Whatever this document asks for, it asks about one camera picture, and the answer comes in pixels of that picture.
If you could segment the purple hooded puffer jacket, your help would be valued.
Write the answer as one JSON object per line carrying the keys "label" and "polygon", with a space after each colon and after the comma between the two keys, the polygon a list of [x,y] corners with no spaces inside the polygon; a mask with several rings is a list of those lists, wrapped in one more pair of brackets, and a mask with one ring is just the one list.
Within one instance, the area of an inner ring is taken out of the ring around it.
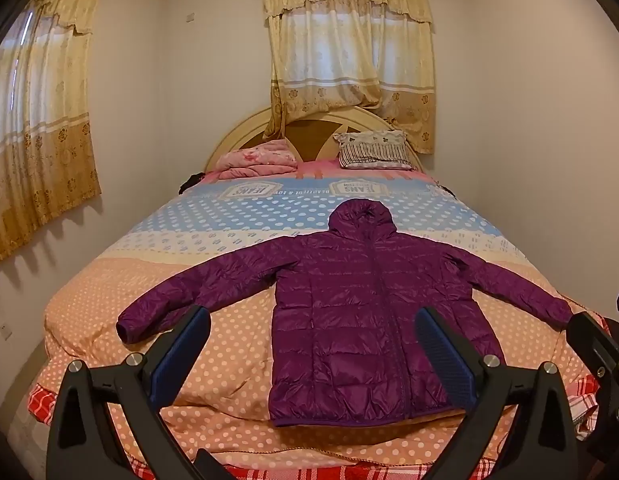
{"label": "purple hooded puffer jacket", "polygon": [[138,344],[193,307],[217,311],[274,291],[269,417],[277,426],[381,426],[449,402],[417,339],[432,307],[480,354],[500,356],[474,301],[484,292],[564,330],[562,299],[464,249],[398,231],[374,200],[346,200],[328,229],[282,236],[192,266],[145,292],[116,330]]}

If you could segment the beige window curtain left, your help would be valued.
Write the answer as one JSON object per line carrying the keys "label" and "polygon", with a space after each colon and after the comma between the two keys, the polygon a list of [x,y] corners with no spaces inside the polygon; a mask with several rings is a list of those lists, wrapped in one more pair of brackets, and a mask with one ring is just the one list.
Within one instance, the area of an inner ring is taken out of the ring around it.
{"label": "beige window curtain left", "polygon": [[30,0],[0,44],[0,263],[101,193],[88,58],[99,0]]}

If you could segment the cream wooden headboard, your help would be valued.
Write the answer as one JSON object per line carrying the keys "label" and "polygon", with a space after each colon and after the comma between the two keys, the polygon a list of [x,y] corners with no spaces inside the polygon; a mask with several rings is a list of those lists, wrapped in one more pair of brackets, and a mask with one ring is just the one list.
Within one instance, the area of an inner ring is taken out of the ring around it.
{"label": "cream wooden headboard", "polygon": [[[264,131],[269,124],[269,107],[247,117],[229,131],[206,162],[204,171],[215,169],[221,155],[240,148],[253,148],[265,142]],[[389,130],[391,126],[375,114],[358,106],[307,116],[292,122],[285,130],[286,142],[300,162],[336,159],[339,144],[334,133]]]}

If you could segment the folded pink blanket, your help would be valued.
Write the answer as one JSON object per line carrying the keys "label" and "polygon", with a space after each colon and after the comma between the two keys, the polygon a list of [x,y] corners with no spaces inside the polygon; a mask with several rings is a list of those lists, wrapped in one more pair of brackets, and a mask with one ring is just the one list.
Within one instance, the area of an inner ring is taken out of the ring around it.
{"label": "folded pink blanket", "polygon": [[280,139],[224,154],[216,162],[215,170],[219,180],[230,180],[288,174],[297,166],[298,160],[288,142]]}

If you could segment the polka dot bed cover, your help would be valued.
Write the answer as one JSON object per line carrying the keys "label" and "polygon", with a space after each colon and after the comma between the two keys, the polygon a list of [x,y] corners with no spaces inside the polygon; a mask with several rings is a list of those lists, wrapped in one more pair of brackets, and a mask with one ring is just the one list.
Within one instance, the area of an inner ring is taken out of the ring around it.
{"label": "polka dot bed cover", "polygon": [[[401,232],[461,247],[547,286],[495,226],[414,171],[347,171],[308,162],[286,176],[210,178],[137,224],[52,298],[44,311],[49,362],[29,395],[29,413],[50,422],[70,362],[103,366],[125,358],[115,330],[119,313],[156,284],[225,252],[322,231],[344,200],[363,197],[387,206]],[[422,474],[457,428],[455,414],[363,430],[270,424],[273,307],[267,290],[214,315],[210,340],[175,405],[162,413],[183,451],[206,450],[253,478],[284,469],[311,479],[320,468],[354,464]]]}

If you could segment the beige window curtain centre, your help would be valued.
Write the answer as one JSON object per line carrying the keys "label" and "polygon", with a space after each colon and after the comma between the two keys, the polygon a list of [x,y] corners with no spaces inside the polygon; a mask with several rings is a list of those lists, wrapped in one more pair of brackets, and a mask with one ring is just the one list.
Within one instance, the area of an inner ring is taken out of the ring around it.
{"label": "beige window curtain centre", "polygon": [[307,116],[359,106],[435,150],[429,0],[262,0],[271,51],[268,138]]}

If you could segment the beige window curtain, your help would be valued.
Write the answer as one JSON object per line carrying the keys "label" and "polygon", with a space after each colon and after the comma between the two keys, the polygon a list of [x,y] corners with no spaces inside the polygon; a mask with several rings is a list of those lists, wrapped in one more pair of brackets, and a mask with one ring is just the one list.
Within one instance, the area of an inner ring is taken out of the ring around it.
{"label": "beige window curtain", "polygon": [[435,150],[429,0],[262,0],[271,51],[268,138],[307,116],[359,106]]}
{"label": "beige window curtain", "polygon": [[99,0],[30,0],[0,44],[0,263],[101,193],[88,58]]}

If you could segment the striped grey pillow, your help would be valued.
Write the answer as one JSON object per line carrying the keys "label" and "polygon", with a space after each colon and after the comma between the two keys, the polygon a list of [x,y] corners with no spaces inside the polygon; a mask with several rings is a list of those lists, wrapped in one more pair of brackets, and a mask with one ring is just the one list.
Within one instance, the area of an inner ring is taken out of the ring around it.
{"label": "striped grey pillow", "polygon": [[405,133],[401,130],[334,133],[344,169],[411,170]]}

